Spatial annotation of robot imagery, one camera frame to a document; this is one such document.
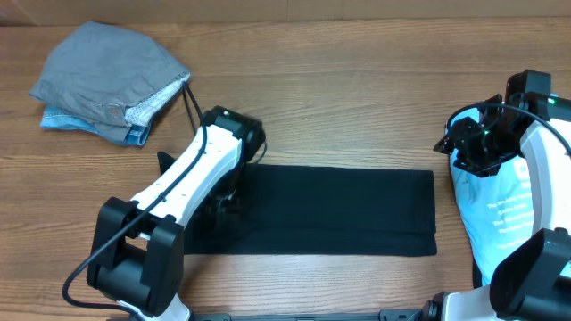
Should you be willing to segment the black t-shirt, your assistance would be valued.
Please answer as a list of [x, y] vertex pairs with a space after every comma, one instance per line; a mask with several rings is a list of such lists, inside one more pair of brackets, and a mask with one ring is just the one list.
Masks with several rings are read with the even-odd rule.
[[247, 164], [191, 218], [186, 254], [437, 253], [430, 170]]

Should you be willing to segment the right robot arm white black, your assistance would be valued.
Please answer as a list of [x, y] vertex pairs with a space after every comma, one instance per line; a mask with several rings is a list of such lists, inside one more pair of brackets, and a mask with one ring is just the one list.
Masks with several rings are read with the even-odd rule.
[[569, 319], [570, 102], [550, 74], [525, 70], [455, 111], [434, 150], [449, 158], [475, 286], [437, 294], [421, 318]]

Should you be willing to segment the folded light blue garment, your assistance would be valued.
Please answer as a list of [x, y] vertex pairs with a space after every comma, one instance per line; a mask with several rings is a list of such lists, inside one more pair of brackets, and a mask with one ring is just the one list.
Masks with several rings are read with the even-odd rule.
[[122, 139], [113, 139], [105, 136], [102, 132], [95, 128], [87, 121], [80, 119], [76, 116], [70, 115], [66, 111], [59, 109], [53, 105], [46, 106], [43, 117], [40, 121], [42, 129], [57, 129], [57, 130], [82, 130], [91, 134], [98, 135], [109, 142], [118, 145], [130, 146], [143, 146], [150, 134], [151, 127], [141, 127], [133, 125], [126, 136]]

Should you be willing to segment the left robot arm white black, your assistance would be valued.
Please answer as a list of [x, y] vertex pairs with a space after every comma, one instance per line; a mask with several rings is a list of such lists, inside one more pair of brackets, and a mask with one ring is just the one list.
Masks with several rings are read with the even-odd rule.
[[190, 145], [129, 201], [99, 210], [87, 283], [132, 320], [188, 320], [179, 298], [185, 231], [216, 188], [229, 185], [265, 141], [259, 120], [216, 106]]

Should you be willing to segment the light blue printed t-shirt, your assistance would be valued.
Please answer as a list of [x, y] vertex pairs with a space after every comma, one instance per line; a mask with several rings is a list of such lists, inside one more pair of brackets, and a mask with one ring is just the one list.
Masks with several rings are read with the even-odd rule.
[[492, 281], [498, 265], [532, 236], [534, 210], [529, 171], [517, 156], [497, 175], [477, 177], [450, 166], [454, 194], [473, 255], [473, 285]]

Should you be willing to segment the folded grey shorts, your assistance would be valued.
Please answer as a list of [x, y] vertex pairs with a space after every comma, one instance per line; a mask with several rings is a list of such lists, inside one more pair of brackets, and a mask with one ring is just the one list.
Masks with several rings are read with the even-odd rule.
[[190, 77], [147, 35], [90, 21], [48, 55], [29, 94], [122, 139], [133, 125], [152, 127]]

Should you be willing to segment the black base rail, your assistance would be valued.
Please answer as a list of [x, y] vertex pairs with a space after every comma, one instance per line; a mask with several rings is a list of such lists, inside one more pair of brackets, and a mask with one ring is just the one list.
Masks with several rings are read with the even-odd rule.
[[382, 309], [377, 313], [298, 314], [231, 316], [229, 314], [191, 314], [189, 321], [417, 321], [420, 309]]

